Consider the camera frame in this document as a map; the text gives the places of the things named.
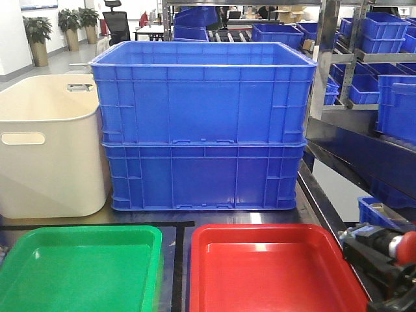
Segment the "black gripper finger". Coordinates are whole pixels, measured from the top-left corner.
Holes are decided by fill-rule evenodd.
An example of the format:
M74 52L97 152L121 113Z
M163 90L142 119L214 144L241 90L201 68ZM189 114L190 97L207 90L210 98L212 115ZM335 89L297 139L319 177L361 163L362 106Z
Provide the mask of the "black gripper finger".
M402 268L392 258L355 240L343 242L344 258L380 290L385 299L396 295Z
M415 311L415 295L411 294L384 302L369 302L367 311Z

